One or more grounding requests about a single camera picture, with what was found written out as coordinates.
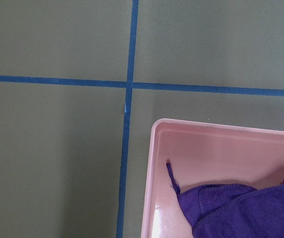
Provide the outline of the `purple microfiber cloth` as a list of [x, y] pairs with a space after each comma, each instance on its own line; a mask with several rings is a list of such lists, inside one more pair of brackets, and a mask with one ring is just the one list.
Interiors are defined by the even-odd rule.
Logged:
[[284, 238], [284, 180], [256, 189], [205, 184], [181, 192], [166, 164], [181, 211], [195, 238]]

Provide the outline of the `pink plastic bin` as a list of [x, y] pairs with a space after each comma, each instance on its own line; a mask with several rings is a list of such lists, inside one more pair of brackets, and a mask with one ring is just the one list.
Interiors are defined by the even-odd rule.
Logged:
[[181, 191], [212, 183], [257, 189], [284, 180], [284, 131], [160, 119], [151, 130], [143, 238], [190, 238], [166, 164]]

